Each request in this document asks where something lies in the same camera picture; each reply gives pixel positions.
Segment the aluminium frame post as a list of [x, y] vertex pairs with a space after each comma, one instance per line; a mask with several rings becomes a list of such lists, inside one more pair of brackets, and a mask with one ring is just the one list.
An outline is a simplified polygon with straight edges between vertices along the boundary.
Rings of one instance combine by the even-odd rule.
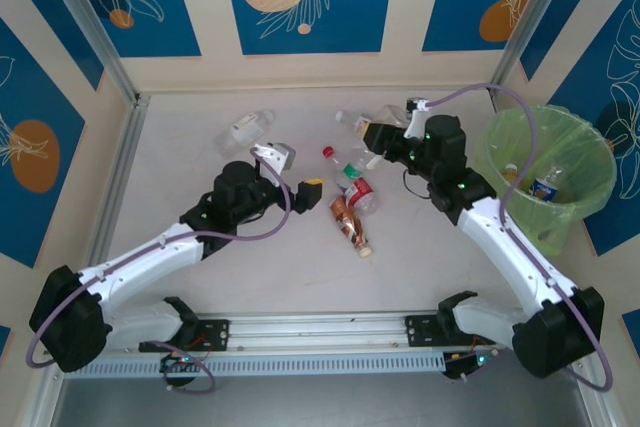
[[62, 1], [120, 93], [129, 105], [135, 106], [139, 92], [126, 72], [115, 46], [107, 35], [90, 1]]
[[491, 77], [493, 84], [506, 85], [512, 70], [519, 64], [522, 53], [529, 44], [551, 1], [529, 0], [527, 2]]

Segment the clear bottle with green cap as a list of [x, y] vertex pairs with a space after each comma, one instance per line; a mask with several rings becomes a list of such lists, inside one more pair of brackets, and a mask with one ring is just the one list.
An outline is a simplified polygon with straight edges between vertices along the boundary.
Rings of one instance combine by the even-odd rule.
[[352, 147], [347, 149], [345, 154], [344, 172], [352, 179], [374, 170], [383, 160], [381, 155], [369, 151], [366, 147]]

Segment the grey metal sheet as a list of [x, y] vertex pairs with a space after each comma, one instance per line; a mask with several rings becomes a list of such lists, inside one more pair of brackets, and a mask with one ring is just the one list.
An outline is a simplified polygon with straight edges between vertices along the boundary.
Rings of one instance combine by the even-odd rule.
[[223, 378], [203, 396], [157, 380], [75, 380], [64, 384], [52, 426], [591, 427], [575, 387], [513, 375]]

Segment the aluminium base beam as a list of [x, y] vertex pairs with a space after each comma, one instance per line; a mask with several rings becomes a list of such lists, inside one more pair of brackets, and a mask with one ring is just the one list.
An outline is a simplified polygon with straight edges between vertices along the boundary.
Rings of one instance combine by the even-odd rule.
[[466, 319], [478, 323], [458, 326], [453, 316], [443, 311], [199, 317], [177, 299], [170, 299], [114, 317], [98, 318], [88, 328], [72, 322], [63, 335], [49, 329], [41, 341], [55, 358], [77, 349], [82, 357], [76, 362], [77, 367], [91, 362], [103, 350], [136, 347], [142, 352], [152, 352], [178, 348], [167, 341], [183, 325], [207, 319], [230, 321], [225, 351], [410, 347], [404, 318], [434, 313], [445, 322], [445, 327], [457, 327], [464, 333], [488, 338], [494, 345], [510, 346], [513, 331], [508, 318], [498, 316], [477, 299], [469, 300], [463, 312]]

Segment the clear bottle with white label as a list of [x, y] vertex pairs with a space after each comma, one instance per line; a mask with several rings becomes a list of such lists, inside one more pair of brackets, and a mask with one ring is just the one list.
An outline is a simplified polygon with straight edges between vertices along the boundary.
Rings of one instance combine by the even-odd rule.
[[223, 129], [213, 140], [223, 157], [233, 157], [255, 144], [275, 120], [271, 110], [249, 112]]

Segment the aluminium side rail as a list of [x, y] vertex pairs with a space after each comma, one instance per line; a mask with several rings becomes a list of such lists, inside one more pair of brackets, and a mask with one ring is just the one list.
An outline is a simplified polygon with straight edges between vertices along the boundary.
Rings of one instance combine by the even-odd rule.
[[93, 229], [89, 249], [78, 271], [101, 264], [108, 259], [124, 194], [147, 116], [150, 95], [141, 94], [131, 106], [113, 162], [105, 194]]

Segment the brown coffee bottle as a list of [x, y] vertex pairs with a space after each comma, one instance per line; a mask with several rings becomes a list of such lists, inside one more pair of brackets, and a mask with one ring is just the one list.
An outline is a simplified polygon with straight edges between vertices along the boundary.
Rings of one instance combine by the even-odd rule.
[[360, 258], [366, 258], [373, 253], [362, 226], [361, 220], [355, 210], [346, 203], [343, 195], [336, 196], [329, 204], [331, 215]]

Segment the green-lined trash bin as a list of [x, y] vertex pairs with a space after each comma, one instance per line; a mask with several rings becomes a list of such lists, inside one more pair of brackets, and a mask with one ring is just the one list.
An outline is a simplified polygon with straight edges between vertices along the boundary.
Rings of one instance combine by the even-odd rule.
[[[513, 163], [520, 185], [506, 202], [506, 213], [529, 240], [547, 256], [563, 250], [571, 227], [600, 211], [609, 200], [616, 181], [616, 163], [607, 141], [591, 123], [559, 106], [531, 108], [537, 132], [536, 155], [530, 169], [531, 128], [524, 110], [511, 108], [497, 113], [479, 137], [474, 169], [502, 197], [512, 183], [503, 168]], [[530, 193], [536, 173], [551, 161], [566, 168], [562, 187], [552, 201]]]

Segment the small circuit board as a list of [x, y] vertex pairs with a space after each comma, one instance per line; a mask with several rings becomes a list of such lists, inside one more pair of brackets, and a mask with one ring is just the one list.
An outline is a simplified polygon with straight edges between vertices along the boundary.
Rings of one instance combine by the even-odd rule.
[[496, 354], [497, 351], [445, 353], [443, 375], [451, 380], [467, 382], [470, 376], [493, 360]]
[[161, 358], [159, 372], [163, 375], [175, 373], [194, 373], [198, 367], [191, 356], [169, 353]]

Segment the red cap water bottle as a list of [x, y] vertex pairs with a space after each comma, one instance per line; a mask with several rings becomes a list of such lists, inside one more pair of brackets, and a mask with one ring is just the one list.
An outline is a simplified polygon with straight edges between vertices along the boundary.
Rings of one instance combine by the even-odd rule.
[[329, 165], [336, 187], [346, 198], [347, 205], [361, 215], [373, 214], [378, 207], [378, 200], [372, 185], [367, 180], [367, 172], [355, 179], [348, 177], [344, 172], [345, 151], [333, 146], [326, 146], [323, 148], [322, 154]]

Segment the crushed bottle with red label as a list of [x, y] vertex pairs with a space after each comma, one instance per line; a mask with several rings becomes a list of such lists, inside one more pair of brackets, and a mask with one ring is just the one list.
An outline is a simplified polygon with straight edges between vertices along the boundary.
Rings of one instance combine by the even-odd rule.
[[372, 118], [367, 114], [358, 114], [351, 111], [339, 110], [335, 114], [335, 120], [344, 125], [358, 139], [363, 139]]

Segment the blue label cola bottle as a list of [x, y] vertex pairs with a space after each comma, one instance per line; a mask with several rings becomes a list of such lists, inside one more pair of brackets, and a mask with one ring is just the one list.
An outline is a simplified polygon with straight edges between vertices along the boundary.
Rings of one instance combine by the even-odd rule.
[[530, 188], [531, 195], [541, 201], [552, 201], [562, 187], [565, 175], [566, 168], [562, 163], [548, 162], [536, 173]]

